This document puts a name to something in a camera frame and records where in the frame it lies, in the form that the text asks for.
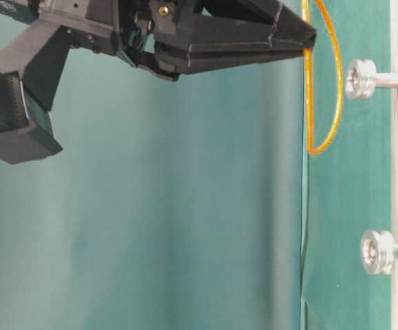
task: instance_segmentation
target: orange wire loop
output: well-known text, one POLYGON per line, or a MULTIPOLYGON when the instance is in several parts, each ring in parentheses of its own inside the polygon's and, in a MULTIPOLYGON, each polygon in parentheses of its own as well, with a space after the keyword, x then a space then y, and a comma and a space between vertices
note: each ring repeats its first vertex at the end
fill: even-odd
MULTIPOLYGON (((305 106, 306 106, 306 125, 307 125, 307 152, 310 155, 319 155, 326 151, 334 140, 341 122, 342 107, 344 104, 344 78, 342 75, 341 49, 336 36, 335 28, 331 22, 329 12, 325 8, 322 0, 314 0, 319 7, 324 18, 327 30, 330 34, 333 52, 336 63, 336 76, 338 84, 338 99, 336 101, 336 112, 327 138, 319 147, 315 147, 315 114, 313 110, 313 62, 311 49, 304 49, 304 80, 305 80, 305 106)), ((302 19, 310 22, 309 0, 302 0, 302 19)))

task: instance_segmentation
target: orange cable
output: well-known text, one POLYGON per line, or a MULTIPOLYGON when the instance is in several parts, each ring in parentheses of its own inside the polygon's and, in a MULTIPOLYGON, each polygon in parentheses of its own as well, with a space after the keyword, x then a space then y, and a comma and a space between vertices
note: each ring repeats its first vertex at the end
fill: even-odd
MULTIPOLYGON (((331 22, 329 12, 325 8, 322 0, 314 0, 316 5, 319 7, 322 17, 324 18, 327 30, 330 34, 331 43, 333 45, 333 52, 335 54, 336 63, 336 76, 338 84, 338 99, 336 101, 336 112, 331 125, 329 134, 325 141, 317 148, 315 144, 315 115, 313 111, 313 63, 312 63, 312 51, 311 49, 304 49, 304 80, 305 80, 305 107, 306 107, 306 125, 307 125, 307 152, 310 155, 316 156, 329 147, 334 140, 336 133, 338 132, 339 125, 341 123, 342 107, 344 104, 344 78, 342 75, 342 59, 341 49, 336 36, 335 28, 331 22)), ((302 0, 302 19, 307 23, 310 22, 309 14, 309 0, 302 0)))

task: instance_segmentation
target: teal backdrop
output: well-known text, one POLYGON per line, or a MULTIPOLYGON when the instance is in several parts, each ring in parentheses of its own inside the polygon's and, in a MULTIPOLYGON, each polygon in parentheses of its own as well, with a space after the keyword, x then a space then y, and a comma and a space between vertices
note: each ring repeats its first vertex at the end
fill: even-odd
MULTIPOLYGON (((0 16, 0 48, 24 28, 0 16)), ((0 330, 299 329, 301 73, 171 84, 72 50, 64 151, 0 161, 0 330)))

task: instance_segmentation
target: screw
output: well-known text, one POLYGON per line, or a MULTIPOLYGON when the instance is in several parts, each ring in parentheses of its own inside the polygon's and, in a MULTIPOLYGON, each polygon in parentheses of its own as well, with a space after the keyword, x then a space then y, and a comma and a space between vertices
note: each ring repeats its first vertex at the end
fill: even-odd
POLYGON ((346 94, 350 100, 368 99, 375 88, 397 88, 398 74, 378 74, 371 60, 352 60, 346 79, 346 94))
POLYGON ((170 14, 170 8, 167 5, 161 5, 159 7, 159 14, 161 16, 168 16, 170 14))
POLYGON ((389 275, 398 260, 398 244, 389 232, 365 232, 361 239, 361 259, 370 275, 389 275))

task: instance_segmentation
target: gripper jaw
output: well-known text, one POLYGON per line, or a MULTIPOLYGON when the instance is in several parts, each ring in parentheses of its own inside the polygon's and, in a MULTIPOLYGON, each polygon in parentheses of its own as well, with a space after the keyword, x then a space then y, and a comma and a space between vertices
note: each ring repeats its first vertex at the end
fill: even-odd
POLYGON ((62 150, 50 111, 71 48, 176 81, 302 56, 316 39, 277 0, 0 0, 0 13, 30 25, 0 51, 0 159, 10 164, 62 150))

